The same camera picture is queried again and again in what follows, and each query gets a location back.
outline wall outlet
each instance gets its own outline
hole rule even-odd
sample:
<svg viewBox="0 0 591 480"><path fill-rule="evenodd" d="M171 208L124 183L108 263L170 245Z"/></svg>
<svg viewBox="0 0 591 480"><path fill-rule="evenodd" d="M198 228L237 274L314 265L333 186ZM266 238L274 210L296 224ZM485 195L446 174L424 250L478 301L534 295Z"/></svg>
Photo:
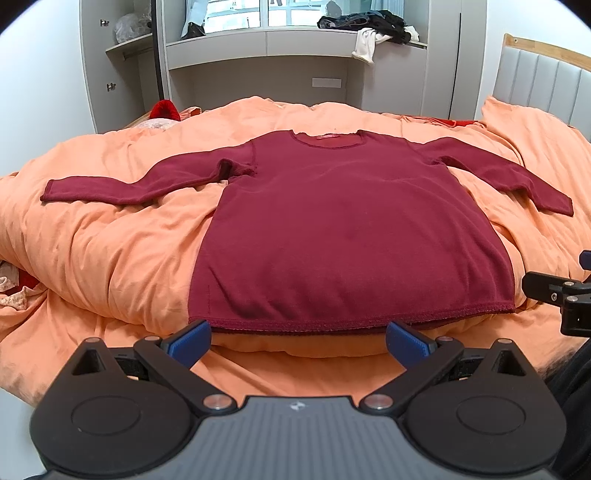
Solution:
<svg viewBox="0 0 591 480"><path fill-rule="evenodd" d="M319 79L312 78L312 87L318 88L340 88L342 84L341 79Z"/></svg>

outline white cloth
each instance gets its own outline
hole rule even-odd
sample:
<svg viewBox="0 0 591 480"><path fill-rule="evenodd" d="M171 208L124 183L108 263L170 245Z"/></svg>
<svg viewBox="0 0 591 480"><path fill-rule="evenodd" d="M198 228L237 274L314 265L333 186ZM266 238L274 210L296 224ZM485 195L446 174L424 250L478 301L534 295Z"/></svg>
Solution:
<svg viewBox="0 0 591 480"><path fill-rule="evenodd" d="M14 265L0 261L0 293L18 287L18 268Z"/></svg>
<svg viewBox="0 0 591 480"><path fill-rule="evenodd" d="M410 33L410 41L419 41L418 32L412 25L404 27L404 31Z"/></svg>
<svg viewBox="0 0 591 480"><path fill-rule="evenodd" d="M28 308L29 297L37 295L37 290L32 290L29 287L23 287L21 291L0 299L0 307L12 307L15 310L23 311Z"/></svg>
<svg viewBox="0 0 591 480"><path fill-rule="evenodd" d="M134 128L160 128L162 130L168 130L170 127L174 127L179 123L180 122L177 120L171 120L168 118L149 118L138 123Z"/></svg>
<svg viewBox="0 0 591 480"><path fill-rule="evenodd" d="M207 3L207 0L187 0L187 19L185 20L181 37L184 37L189 31L189 22L199 26L205 23Z"/></svg>
<svg viewBox="0 0 591 480"><path fill-rule="evenodd" d="M364 61L372 65L374 63L375 46L388 40L390 35L383 35L373 28L362 28L357 32L355 51L351 54L354 59Z"/></svg>

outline shirt sleeve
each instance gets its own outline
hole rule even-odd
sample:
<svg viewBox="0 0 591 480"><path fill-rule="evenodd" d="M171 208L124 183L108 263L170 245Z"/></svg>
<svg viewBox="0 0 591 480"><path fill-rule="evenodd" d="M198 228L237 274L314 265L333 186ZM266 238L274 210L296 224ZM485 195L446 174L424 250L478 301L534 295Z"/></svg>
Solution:
<svg viewBox="0 0 591 480"><path fill-rule="evenodd" d="M254 171L253 164L254 152L250 142L209 152L184 153L159 161L135 183L109 177L50 180L41 201L88 200L112 205L134 205L185 187L250 174Z"/></svg>
<svg viewBox="0 0 591 480"><path fill-rule="evenodd" d="M499 192L524 190L538 210L574 215L571 198L506 158L452 137L412 145L423 156L469 171Z"/></svg>

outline red long-sleeve shirt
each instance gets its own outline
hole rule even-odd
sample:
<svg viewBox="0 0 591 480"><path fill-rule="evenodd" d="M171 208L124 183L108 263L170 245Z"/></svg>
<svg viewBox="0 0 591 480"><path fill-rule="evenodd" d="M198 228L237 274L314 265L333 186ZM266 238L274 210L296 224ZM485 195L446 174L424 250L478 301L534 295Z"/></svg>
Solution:
<svg viewBox="0 0 591 480"><path fill-rule="evenodd" d="M359 131L276 131L237 147L166 158L132 184L51 180L42 201L128 205L228 179L203 240L190 320L265 332L433 325L514 308L509 256L447 166L536 207L570 198L525 168L453 138L426 144Z"/></svg>

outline cabinet door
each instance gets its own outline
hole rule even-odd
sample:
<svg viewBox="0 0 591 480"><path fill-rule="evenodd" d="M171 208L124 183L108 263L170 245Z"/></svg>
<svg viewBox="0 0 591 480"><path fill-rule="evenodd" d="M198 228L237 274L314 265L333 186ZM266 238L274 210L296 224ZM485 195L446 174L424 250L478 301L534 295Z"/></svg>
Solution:
<svg viewBox="0 0 591 480"><path fill-rule="evenodd" d="M431 0L421 115L449 118L456 81L462 0Z"/></svg>
<svg viewBox="0 0 591 480"><path fill-rule="evenodd" d="M486 41L486 0L462 0L460 49L457 54L456 85L452 114L455 120L475 117Z"/></svg>
<svg viewBox="0 0 591 480"><path fill-rule="evenodd" d="M365 66L361 108L369 112L420 115L427 50L384 42L376 46L374 62Z"/></svg>
<svg viewBox="0 0 591 480"><path fill-rule="evenodd" d="M97 133L123 128L145 113L137 57L105 53L117 44L117 20L133 11L133 0L80 0L83 63ZM101 26L101 20L109 25ZM108 91L111 83L115 88Z"/></svg>

